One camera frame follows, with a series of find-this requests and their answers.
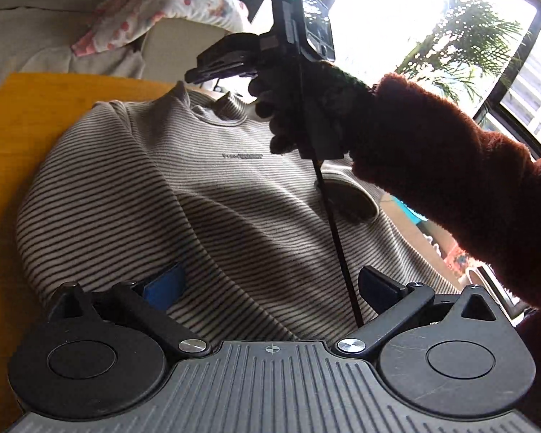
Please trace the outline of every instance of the teal object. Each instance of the teal object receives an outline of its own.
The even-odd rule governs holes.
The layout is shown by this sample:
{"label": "teal object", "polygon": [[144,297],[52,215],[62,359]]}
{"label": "teal object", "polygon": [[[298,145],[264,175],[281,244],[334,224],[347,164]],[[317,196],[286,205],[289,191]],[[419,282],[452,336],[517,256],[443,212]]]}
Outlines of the teal object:
{"label": "teal object", "polygon": [[405,212],[405,215],[414,223],[419,224],[421,221],[427,221],[427,218],[421,215],[420,213],[417,213],[412,208],[409,208],[407,205],[405,205],[403,202],[401,202],[398,198],[393,197],[393,200],[397,202],[397,205],[401,207],[401,209]]}

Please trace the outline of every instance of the bright sky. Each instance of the bright sky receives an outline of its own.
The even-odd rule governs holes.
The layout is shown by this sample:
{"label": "bright sky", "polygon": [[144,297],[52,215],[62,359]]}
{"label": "bright sky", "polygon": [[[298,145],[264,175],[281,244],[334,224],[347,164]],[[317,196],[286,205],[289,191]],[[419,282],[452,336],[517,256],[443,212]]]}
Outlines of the bright sky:
{"label": "bright sky", "polygon": [[[535,8],[524,0],[486,0],[509,21],[519,21],[526,32]],[[423,40],[441,17],[444,0],[336,0],[330,11],[336,65],[371,84],[394,71],[403,58]],[[272,26],[271,0],[265,0],[252,22],[255,33]],[[520,40],[511,48],[511,54]],[[486,96],[496,79],[477,80]],[[473,115],[482,99],[472,102],[461,95],[460,107]]]}

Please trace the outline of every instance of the black handheld device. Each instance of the black handheld device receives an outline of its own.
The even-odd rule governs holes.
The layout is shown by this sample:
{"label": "black handheld device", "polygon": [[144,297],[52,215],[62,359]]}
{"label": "black handheld device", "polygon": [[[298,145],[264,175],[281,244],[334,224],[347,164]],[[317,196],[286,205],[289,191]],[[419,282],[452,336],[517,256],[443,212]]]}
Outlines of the black handheld device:
{"label": "black handheld device", "polygon": [[[335,60],[329,12],[321,0],[272,0],[272,29],[256,34],[230,34],[197,57],[197,67],[186,73],[188,83],[203,83],[214,78],[255,75],[262,70],[279,68],[294,80],[300,80],[301,57],[307,60]],[[340,133],[304,91],[300,97],[297,121],[297,148],[303,159],[340,159]]]}

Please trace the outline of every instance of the ribbed rubber surface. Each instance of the ribbed rubber surface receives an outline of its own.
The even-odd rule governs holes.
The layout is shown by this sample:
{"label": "ribbed rubber surface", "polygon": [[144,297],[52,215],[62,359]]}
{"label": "ribbed rubber surface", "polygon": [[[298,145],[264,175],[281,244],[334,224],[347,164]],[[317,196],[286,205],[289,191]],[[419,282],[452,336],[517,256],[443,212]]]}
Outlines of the ribbed rubber surface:
{"label": "ribbed rubber surface", "polygon": [[28,414],[12,433],[393,432],[526,433],[520,414],[457,422],[414,411],[379,384],[369,364],[320,342],[225,342],[178,364],[162,391],[110,419],[73,423]]}

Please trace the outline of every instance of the palm tree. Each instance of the palm tree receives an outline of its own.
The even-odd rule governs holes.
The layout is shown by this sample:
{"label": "palm tree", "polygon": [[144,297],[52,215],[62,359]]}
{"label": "palm tree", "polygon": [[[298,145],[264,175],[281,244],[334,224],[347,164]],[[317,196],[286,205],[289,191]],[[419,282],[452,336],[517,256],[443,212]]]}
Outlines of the palm tree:
{"label": "palm tree", "polygon": [[396,72],[430,82],[459,102],[458,92],[473,100],[476,77],[500,76],[509,61],[510,44],[522,35],[517,21],[505,21],[483,0],[446,0],[433,32],[404,58]]}

